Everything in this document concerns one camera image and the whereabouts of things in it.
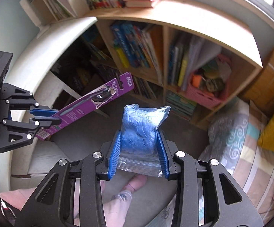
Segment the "left leg pink trousers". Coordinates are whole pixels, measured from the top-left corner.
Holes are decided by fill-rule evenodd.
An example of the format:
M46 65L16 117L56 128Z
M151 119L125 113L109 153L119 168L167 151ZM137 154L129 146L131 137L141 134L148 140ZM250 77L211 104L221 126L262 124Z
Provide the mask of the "left leg pink trousers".
M80 183L80 179L77 179L75 182L74 214L78 214L79 212ZM32 187L29 189L18 189L14 191L2 192L0 193L0 198L16 209L22 210L23 206L26 204L27 200L30 198L35 189L36 187Z

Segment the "purple toothbrush package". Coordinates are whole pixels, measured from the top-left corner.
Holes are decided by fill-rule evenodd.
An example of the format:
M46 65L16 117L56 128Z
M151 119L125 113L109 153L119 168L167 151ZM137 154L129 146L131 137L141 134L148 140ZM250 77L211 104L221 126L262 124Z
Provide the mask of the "purple toothbrush package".
M126 72L120 75L119 79L110 80L53 114L52 117L59 118L61 124L52 125L46 129L41 128L36 133L36 137L40 140L45 140L73 122L93 111L99 110L102 106L133 89L132 75L130 72Z

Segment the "stack of teal books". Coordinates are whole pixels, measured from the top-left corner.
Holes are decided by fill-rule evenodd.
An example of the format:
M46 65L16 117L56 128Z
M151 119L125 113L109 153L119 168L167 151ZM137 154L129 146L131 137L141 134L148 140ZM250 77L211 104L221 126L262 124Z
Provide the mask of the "stack of teal books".
M167 92L165 103L171 107L171 112L174 112L187 121L191 120L197 106L197 103L194 101L188 100L172 91Z

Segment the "patterned bed mattress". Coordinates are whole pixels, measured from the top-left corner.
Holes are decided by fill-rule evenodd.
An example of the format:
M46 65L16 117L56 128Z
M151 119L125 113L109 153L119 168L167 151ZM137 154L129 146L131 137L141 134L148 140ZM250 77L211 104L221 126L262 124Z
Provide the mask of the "patterned bed mattress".
M227 108L208 130L209 145L200 161L218 160L232 175L263 220L262 226L274 226L274 152L257 141L270 119L253 104L238 100ZM202 180L198 180L199 225L204 226ZM175 199L151 222L150 226L172 226Z

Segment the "blue plastic bag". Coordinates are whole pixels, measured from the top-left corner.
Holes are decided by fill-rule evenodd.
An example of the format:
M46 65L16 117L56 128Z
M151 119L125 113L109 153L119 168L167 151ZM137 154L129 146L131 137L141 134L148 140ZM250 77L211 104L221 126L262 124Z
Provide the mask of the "blue plastic bag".
M138 104L124 107L117 168L122 171L152 177L170 175L163 135L159 131L167 119L170 106L141 108Z

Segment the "right pink shoe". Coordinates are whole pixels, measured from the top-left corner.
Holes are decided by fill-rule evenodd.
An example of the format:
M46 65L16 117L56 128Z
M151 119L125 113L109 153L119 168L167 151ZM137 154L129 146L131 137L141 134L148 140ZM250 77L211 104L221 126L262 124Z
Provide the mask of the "right pink shoe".
M145 186L148 177L141 174L135 174L127 184L122 188L122 191L128 191L134 193Z

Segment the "pink plastic basket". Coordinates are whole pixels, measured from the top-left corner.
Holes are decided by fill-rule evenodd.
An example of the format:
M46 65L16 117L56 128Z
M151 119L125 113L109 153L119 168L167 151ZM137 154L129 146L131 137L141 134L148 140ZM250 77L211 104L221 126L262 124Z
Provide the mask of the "pink plastic basket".
M218 54L193 71L188 79L186 97L208 109L224 102L229 91L231 66L229 57Z

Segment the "leg pink trousers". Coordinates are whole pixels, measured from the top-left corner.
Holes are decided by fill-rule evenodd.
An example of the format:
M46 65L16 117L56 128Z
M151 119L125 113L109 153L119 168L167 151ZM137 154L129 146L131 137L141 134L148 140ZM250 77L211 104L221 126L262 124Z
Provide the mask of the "leg pink trousers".
M106 226L124 226L131 201L132 193L130 191L121 191L113 195L108 203L104 203Z
M74 214L78 214L79 212L80 183L80 179L77 179L75 182ZM14 191L2 192L0 193L0 198L16 209L22 210L23 206L26 204L27 200L30 198L35 189L36 187L32 187L29 189L18 189Z

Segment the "white round desk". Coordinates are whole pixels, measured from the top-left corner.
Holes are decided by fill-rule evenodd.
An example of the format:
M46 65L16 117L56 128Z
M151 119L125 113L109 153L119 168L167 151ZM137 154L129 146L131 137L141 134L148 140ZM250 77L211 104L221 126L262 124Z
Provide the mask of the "white round desk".
M35 93L63 52L96 22L96 17L83 17L53 24L29 43L5 82ZM0 153L0 192L11 188L11 162L12 152Z

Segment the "right leg pink trousers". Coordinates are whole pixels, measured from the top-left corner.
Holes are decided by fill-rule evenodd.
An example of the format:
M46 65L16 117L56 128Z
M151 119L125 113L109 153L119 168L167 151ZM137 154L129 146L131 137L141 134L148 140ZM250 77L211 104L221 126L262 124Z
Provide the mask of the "right leg pink trousers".
M113 195L108 203L104 203L106 226L124 226L131 201L132 193L130 191L121 191Z

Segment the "wooden bookshelf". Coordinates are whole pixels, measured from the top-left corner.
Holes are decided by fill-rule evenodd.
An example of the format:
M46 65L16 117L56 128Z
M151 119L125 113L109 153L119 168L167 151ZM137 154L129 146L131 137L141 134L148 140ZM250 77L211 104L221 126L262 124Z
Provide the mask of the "wooden bookshelf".
M100 62L120 73L130 72L135 91L152 100L150 84L188 99L191 73L218 54L232 62L229 91L213 109L197 103L192 124L207 129L213 116L258 75L262 61L245 24L207 5L189 0L161 0L153 8L128 8L123 0L27 0L30 15L42 32L53 24L96 17L95 51Z

